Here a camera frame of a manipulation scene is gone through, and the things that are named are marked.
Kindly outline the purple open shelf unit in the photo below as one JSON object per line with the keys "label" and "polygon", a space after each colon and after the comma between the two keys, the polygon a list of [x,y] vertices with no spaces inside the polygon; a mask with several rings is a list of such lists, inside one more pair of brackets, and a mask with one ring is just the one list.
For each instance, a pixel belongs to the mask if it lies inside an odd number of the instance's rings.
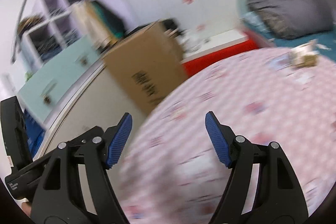
{"label": "purple open shelf unit", "polygon": [[71,14],[71,5],[78,1],[36,0],[32,12],[20,17],[15,42],[30,71],[38,71],[82,37]]}

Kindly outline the small brown white carton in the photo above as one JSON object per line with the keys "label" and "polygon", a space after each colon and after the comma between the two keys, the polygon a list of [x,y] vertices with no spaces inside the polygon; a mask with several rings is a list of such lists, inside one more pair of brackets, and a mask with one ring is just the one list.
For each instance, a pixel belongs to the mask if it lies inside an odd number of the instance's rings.
{"label": "small brown white carton", "polygon": [[317,39],[294,47],[289,52],[291,66],[295,68],[315,67],[318,63],[319,52],[316,51]]}

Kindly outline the teal drawer front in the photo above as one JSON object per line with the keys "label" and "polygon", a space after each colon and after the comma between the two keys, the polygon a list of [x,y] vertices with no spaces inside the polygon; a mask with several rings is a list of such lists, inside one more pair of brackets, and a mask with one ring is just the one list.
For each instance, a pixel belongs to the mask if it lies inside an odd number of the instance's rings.
{"label": "teal drawer front", "polygon": [[22,105],[39,123],[44,123],[70,88],[97,61],[99,54],[88,36],[83,36],[53,57],[18,92]]}

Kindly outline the red white low platform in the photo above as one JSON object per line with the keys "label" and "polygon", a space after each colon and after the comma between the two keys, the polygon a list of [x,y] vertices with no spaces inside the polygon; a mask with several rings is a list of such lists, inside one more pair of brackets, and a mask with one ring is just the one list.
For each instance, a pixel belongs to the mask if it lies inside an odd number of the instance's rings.
{"label": "red white low platform", "polygon": [[248,34],[233,29],[210,37],[197,51],[185,53],[182,66],[187,76],[192,77],[218,61],[259,48]]}

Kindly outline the tall brown cardboard box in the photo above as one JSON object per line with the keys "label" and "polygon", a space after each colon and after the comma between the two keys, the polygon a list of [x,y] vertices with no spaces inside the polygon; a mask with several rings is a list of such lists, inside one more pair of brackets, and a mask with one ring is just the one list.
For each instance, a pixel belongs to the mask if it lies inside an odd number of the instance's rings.
{"label": "tall brown cardboard box", "polygon": [[147,115],[188,79],[181,65],[181,47],[159,21],[123,39],[102,59],[120,87]]}

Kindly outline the hanging clothes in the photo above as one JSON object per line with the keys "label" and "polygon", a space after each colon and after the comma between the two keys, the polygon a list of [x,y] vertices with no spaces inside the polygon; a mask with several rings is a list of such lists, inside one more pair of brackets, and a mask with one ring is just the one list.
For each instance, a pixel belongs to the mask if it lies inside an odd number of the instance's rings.
{"label": "hanging clothes", "polygon": [[88,36],[95,50],[113,46],[125,35],[123,22],[113,18],[114,14],[109,18],[110,11],[105,12],[96,1],[75,2],[70,10],[79,31]]}

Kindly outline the grey folded quilt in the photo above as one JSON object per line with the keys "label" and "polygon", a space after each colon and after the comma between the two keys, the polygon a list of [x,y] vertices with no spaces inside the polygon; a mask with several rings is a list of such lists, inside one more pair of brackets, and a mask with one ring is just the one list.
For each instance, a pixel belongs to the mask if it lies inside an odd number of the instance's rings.
{"label": "grey folded quilt", "polygon": [[293,40],[334,28],[327,0],[248,0],[247,6],[278,38]]}

